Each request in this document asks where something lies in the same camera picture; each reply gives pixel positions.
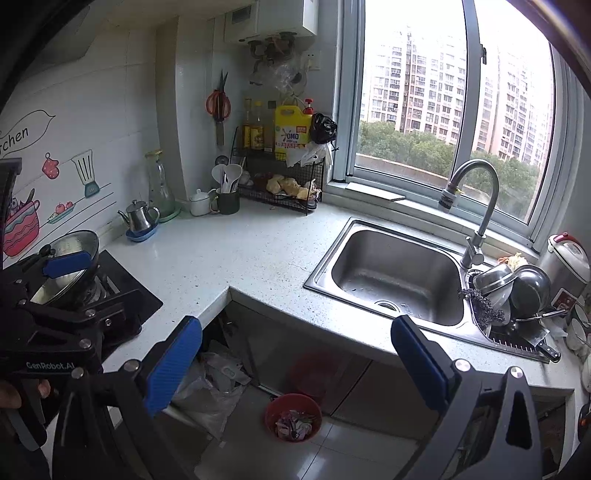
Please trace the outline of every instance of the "white speckled countertop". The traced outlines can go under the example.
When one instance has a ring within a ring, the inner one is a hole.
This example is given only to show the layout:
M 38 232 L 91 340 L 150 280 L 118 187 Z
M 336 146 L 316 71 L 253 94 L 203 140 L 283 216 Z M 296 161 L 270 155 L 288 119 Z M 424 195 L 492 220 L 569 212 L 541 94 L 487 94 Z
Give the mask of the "white speckled countertop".
M 182 213 L 160 225 L 144 243 L 132 244 L 122 236 L 106 246 L 164 305 L 137 338 L 106 360 L 105 370 L 117 369 L 129 358 L 143 358 L 187 314 L 199 318 L 205 327 L 230 300 L 293 327 L 342 341 L 368 358 L 391 360 L 395 352 L 389 340 L 390 320 L 302 285 L 351 216 L 399 231 L 408 229 L 326 204 L 305 217 L 263 203 L 241 202 L 234 215 L 195 218 Z M 464 358 L 479 370 L 499 373 L 518 365 L 530 385 L 566 397 L 564 463 L 577 444 L 576 415 L 588 394 L 580 383 L 580 362 L 563 343 L 556 345 L 562 360 L 544 364 L 436 333 L 425 334 L 451 359 Z

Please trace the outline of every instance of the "stainless steel bowl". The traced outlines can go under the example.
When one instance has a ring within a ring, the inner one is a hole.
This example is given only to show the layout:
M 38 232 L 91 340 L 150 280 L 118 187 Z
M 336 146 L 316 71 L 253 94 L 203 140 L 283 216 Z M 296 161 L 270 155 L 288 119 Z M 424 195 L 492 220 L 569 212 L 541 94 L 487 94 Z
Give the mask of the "stainless steel bowl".
M 513 314 L 519 319 L 533 317 L 550 301 L 550 279 L 535 265 L 522 265 L 515 276 L 509 296 Z
M 515 274 L 507 264 L 498 264 L 485 272 L 479 273 L 473 279 L 474 286 L 482 292 L 483 295 L 498 290 L 515 280 Z
M 90 230 L 79 230 L 61 236 L 51 243 L 51 248 L 56 250 L 56 256 L 86 251 L 91 258 L 95 258 L 99 250 L 99 238 Z M 37 292 L 31 302 L 45 305 L 56 300 L 66 293 L 76 283 L 86 270 L 70 273 L 57 278 L 48 278 Z

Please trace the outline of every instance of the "sink drain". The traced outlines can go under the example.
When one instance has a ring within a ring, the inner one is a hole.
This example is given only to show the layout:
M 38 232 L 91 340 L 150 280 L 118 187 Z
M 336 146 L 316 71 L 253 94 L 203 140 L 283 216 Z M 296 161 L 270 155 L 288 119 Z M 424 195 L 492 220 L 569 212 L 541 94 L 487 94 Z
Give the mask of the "sink drain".
M 395 312 L 401 313 L 400 308 L 395 303 L 392 303 L 389 300 L 379 300 L 375 303 L 379 307 L 384 307 L 385 309 L 393 310 Z

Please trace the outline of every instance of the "window sill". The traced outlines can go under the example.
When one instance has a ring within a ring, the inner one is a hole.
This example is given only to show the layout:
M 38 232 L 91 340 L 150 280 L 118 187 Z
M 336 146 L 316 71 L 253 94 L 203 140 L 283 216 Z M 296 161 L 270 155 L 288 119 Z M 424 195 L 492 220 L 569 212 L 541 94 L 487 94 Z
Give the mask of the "window sill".
M 330 181 L 324 189 L 323 201 L 416 228 L 460 245 L 465 245 L 466 237 L 471 236 L 478 228 L 475 223 L 413 202 L 401 195 L 375 187 L 361 186 L 360 188 L 358 185 Z M 482 249 L 485 255 L 492 258 L 506 257 L 520 252 L 528 262 L 535 263 L 539 255 L 530 248 L 530 245 L 531 241 L 525 238 L 522 242 L 518 242 L 487 230 Z

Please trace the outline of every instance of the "faucet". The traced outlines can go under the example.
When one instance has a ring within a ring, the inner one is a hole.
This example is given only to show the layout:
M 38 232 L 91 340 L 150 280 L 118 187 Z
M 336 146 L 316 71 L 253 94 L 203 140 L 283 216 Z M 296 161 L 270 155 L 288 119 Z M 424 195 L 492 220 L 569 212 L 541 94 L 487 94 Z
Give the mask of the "faucet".
M 480 265 L 484 262 L 484 255 L 482 253 L 482 244 L 486 238 L 485 232 L 488 223 L 491 221 L 492 212 L 495 210 L 496 201 L 499 197 L 499 177 L 496 174 L 495 168 L 486 160 L 469 160 L 466 163 L 460 165 L 457 170 L 452 174 L 450 181 L 447 183 L 447 187 L 441 193 L 438 208 L 445 212 L 449 212 L 452 208 L 453 202 L 456 200 L 456 193 L 458 191 L 458 185 L 462 178 L 466 176 L 468 172 L 474 170 L 474 168 L 484 168 L 491 174 L 492 179 L 492 194 L 491 199 L 488 202 L 488 207 L 482 222 L 478 230 L 474 230 L 472 237 L 467 236 L 466 241 L 468 246 L 462 256 L 460 265 L 468 270 L 472 265 Z

